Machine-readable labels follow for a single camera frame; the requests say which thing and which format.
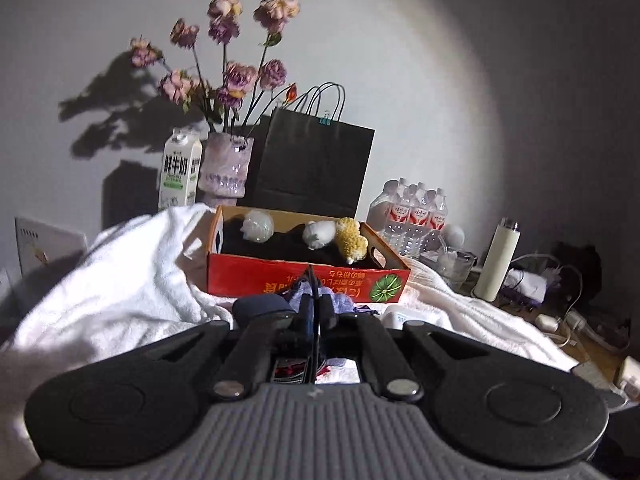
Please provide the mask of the navy blue pouch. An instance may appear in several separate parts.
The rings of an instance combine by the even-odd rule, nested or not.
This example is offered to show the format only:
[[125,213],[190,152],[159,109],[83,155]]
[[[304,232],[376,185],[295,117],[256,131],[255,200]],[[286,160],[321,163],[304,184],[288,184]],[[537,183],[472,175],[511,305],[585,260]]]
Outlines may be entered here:
[[232,315],[239,328],[245,328],[255,318],[277,312],[293,312],[286,299],[278,294],[241,297],[232,304]]

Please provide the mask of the purple knitted cloth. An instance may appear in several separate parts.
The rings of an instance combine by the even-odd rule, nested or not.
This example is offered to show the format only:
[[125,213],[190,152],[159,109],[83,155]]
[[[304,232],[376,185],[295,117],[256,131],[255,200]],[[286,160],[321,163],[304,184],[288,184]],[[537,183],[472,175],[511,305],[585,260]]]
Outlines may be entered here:
[[[295,312],[298,312],[302,297],[305,294],[310,295],[311,293],[311,284],[307,281],[300,281],[296,283],[290,290],[288,290],[284,296],[288,305]],[[318,293],[320,296],[328,295],[331,298],[333,309],[336,314],[355,311],[355,305],[352,302],[352,298],[345,294],[342,294],[341,292],[334,292],[329,287],[321,286],[318,289]]]

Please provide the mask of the white lotion bottle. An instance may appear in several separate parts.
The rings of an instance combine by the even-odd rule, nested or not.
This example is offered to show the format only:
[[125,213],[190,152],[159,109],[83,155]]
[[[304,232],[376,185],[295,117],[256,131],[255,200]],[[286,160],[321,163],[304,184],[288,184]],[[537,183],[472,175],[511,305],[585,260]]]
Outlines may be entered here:
[[427,318],[422,311],[399,304],[388,307],[381,318],[382,324],[392,330],[402,330],[405,322],[409,321],[426,322]]

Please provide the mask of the red cardboard box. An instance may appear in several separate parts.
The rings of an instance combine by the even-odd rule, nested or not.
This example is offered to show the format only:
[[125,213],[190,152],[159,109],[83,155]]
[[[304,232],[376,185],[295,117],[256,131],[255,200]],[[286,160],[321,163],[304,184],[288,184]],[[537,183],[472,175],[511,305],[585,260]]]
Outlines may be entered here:
[[278,256],[270,242],[247,250],[241,226],[248,212],[248,207],[220,206],[214,213],[206,262],[206,290],[210,294],[242,297],[282,292],[311,269],[322,285],[360,304],[399,300],[410,269],[367,224],[360,224],[360,234],[368,240],[367,257],[348,264],[333,244],[310,250],[300,240],[285,256]]

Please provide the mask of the clear glass bowl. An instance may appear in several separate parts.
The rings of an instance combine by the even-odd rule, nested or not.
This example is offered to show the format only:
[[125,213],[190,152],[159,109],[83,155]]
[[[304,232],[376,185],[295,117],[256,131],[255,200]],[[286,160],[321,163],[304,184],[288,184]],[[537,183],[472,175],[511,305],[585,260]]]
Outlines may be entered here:
[[451,289],[459,289],[469,277],[477,256],[461,249],[441,250],[436,257],[435,271]]

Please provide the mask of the yellow plush toy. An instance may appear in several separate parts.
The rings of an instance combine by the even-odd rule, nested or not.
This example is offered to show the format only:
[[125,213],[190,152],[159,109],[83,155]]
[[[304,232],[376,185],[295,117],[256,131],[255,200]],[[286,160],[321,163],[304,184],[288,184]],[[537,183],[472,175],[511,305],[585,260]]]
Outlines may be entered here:
[[360,232],[360,223],[354,218],[335,221],[334,243],[347,264],[361,261],[368,251],[368,239]]

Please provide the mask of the white fluffy blanket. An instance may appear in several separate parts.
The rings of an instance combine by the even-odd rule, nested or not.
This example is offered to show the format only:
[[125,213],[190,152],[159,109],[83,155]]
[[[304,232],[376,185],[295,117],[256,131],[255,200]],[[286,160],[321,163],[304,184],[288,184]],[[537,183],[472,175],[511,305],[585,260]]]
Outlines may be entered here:
[[[231,321],[233,298],[209,295],[206,249],[212,211],[169,209],[102,232],[77,266],[32,307],[1,346],[1,475],[38,465],[25,429],[26,399],[48,378],[213,320]],[[535,326],[453,292],[435,271],[410,266],[400,311],[568,372],[577,362]]]

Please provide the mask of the cream thermos bottle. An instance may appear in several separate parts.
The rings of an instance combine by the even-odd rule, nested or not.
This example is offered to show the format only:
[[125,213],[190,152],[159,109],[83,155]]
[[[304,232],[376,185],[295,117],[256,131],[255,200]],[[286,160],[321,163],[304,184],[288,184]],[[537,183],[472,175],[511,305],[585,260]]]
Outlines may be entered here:
[[521,232],[516,220],[504,217],[496,227],[489,250],[472,294],[493,302],[508,273]]

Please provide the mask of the black cloth in box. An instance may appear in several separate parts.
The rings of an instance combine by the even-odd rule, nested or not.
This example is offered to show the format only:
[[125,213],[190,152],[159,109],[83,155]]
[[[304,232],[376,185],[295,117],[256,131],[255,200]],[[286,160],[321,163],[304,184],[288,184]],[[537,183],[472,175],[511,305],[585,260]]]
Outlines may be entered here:
[[223,254],[272,261],[351,266],[354,269],[381,269],[381,266],[369,255],[358,262],[347,263],[334,242],[329,242],[321,248],[310,249],[303,239],[305,223],[299,223],[286,232],[276,231],[269,240],[263,243],[246,240],[241,231],[242,224],[243,218],[241,217],[224,222],[222,230],[224,242],[221,248]]

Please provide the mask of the pack of water bottles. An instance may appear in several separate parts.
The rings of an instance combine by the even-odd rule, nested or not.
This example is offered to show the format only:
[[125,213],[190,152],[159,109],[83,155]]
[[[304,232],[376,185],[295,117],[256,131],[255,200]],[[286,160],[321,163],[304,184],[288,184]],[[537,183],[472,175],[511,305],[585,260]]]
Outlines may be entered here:
[[370,203],[367,224],[401,256],[419,258],[446,246],[442,231],[448,216],[446,193],[423,182],[387,181]]

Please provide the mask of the white plush toy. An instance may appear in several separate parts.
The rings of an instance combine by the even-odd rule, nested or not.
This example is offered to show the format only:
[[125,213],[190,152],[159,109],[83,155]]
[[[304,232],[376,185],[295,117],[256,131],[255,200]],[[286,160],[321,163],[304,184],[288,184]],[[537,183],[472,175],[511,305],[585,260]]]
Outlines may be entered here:
[[303,230],[303,241],[310,250],[317,250],[333,242],[336,225],[333,220],[309,221]]

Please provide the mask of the clear white ball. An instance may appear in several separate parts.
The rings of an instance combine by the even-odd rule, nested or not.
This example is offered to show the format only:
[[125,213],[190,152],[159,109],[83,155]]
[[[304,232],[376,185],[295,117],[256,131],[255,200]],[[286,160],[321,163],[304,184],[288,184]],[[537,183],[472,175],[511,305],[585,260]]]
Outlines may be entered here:
[[273,218],[265,211],[252,209],[244,216],[241,232],[248,242],[265,243],[273,236]]

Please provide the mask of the purple glass vase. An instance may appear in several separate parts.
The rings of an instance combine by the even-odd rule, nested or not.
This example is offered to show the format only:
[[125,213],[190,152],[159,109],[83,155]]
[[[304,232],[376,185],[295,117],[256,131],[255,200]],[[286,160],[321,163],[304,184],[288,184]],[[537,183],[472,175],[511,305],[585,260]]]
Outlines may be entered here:
[[230,133],[211,133],[206,141],[198,188],[209,200],[234,205],[245,196],[254,139]]

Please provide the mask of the black paper shopping bag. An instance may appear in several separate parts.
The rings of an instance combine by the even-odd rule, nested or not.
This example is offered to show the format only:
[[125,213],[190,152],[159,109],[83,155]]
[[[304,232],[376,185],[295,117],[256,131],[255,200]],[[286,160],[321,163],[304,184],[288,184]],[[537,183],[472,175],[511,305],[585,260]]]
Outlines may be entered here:
[[[342,122],[346,89],[327,81],[288,102],[285,90],[255,125],[243,206],[329,217],[356,214],[374,130]],[[328,110],[329,126],[319,120]]]

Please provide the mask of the white box at left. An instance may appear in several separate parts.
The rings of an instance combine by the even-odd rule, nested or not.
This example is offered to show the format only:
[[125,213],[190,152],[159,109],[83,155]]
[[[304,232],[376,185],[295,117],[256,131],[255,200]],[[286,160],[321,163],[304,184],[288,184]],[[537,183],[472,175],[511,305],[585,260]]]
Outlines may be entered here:
[[87,248],[84,233],[24,217],[15,218],[15,235],[23,276],[60,259],[82,254]]

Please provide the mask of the white milk carton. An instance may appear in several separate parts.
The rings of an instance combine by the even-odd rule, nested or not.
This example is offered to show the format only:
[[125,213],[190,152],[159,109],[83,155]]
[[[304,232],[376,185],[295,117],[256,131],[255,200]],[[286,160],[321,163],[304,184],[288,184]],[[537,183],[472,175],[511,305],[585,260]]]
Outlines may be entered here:
[[203,147],[200,134],[175,128],[166,141],[163,154],[158,209],[191,206],[196,202],[198,173]]

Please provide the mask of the teal binder clip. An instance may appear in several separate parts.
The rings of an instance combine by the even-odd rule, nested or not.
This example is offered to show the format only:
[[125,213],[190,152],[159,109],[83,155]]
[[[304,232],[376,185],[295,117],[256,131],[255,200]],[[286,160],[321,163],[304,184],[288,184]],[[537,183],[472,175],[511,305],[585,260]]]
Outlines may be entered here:
[[333,118],[334,116],[328,110],[326,110],[323,116],[320,118],[319,122],[321,125],[329,126],[332,124]]

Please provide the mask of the dried pink purple flowers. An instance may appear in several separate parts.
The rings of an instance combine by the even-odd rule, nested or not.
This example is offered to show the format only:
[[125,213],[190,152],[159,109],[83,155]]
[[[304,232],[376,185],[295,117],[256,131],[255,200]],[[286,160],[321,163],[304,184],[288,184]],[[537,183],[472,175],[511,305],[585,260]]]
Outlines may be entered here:
[[168,65],[164,52],[142,36],[134,37],[129,44],[130,63],[134,68],[162,66],[165,75],[158,82],[158,90],[169,102],[184,112],[196,108],[207,125],[232,130],[236,124],[246,124],[256,105],[265,93],[279,89],[288,94],[288,102],[296,98],[294,84],[288,83],[288,70],[278,58],[268,58],[268,51],[283,39],[283,32],[290,21],[300,13],[298,0],[262,0],[253,12],[253,20],[265,32],[260,44],[262,54],[259,63],[250,65],[233,61],[229,46],[241,32],[241,0],[212,0],[207,8],[207,36],[221,48],[221,75],[218,84],[204,77],[198,51],[198,25],[179,18],[169,34],[170,43],[192,54],[193,66],[175,70]]

